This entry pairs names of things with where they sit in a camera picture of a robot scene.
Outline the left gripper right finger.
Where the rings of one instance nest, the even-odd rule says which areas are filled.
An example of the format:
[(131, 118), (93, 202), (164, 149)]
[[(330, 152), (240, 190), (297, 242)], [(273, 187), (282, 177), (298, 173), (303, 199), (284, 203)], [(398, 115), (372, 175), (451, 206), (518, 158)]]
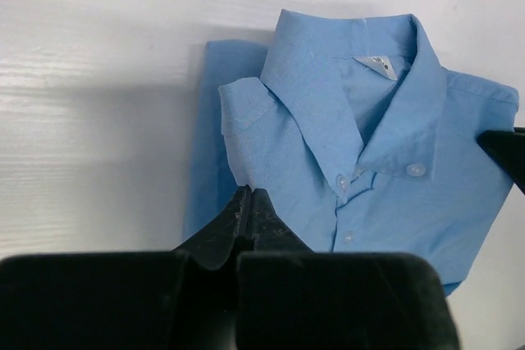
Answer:
[(237, 259), (240, 349), (456, 349), (437, 273), (401, 252), (315, 253), (242, 189)]

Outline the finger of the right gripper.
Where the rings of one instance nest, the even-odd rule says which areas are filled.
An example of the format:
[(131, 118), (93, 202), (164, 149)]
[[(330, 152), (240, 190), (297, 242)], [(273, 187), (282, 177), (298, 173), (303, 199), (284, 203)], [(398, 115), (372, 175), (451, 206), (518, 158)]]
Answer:
[(477, 137), (477, 144), (524, 193), (524, 128), (515, 127), (513, 131), (484, 131)]

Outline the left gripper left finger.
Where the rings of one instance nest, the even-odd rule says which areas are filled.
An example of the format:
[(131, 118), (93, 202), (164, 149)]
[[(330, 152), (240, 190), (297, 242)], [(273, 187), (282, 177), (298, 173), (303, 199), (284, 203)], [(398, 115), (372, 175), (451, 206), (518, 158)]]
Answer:
[(34, 254), (1, 262), (4, 349), (173, 349), (235, 309), (238, 240), (251, 203), (171, 251)]

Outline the light blue long sleeve shirt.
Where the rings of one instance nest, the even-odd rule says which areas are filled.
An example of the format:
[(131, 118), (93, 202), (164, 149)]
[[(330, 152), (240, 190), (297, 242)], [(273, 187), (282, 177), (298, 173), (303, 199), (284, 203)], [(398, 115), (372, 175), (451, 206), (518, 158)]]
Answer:
[(512, 187), (477, 136), (510, 131), (518, 91), (445, 69), (412, 15), (283, 11), (269, 45), (208, 43), (184, 235), (240, 186), (316, 252), (409, 252), (446, 293)]

